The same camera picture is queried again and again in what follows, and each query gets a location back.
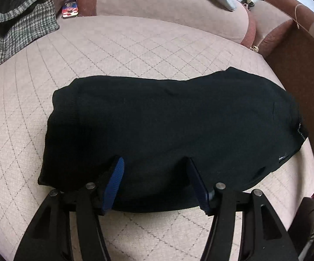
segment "silver bolt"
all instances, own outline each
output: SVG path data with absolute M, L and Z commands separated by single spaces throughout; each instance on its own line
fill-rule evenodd
M 58 193 L 59 193 L 59 191 L 58 191 L 57 189 L 53 189 L 53 190 L 51 190 L 51 192 L 49 193 L 49 195 L 50 195 L 51 197 L 54 197 L 54 196 L 57 196 Z
M 223 183 L 223 182 L 218 182 L 216 184 L 216 188 L 217 189 L 225 189 L 226 188 L 226 185 Z
M 262 190 L 260 190 L 260 189 L 254 189 L 254 194 L 255 194 L 256 196 L 262 196 L 263 192 L 262 192 Z
M 89 182 L 86 184 L 86 189 L 93 189 L 95 188 L 95 183 L 94 182 Z

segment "houndstooth cloth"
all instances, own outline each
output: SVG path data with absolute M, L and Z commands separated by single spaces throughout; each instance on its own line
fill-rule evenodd
M 17 8 L 0 13 L 0 64 L 57 29 L 53 0 L 26 0 Z

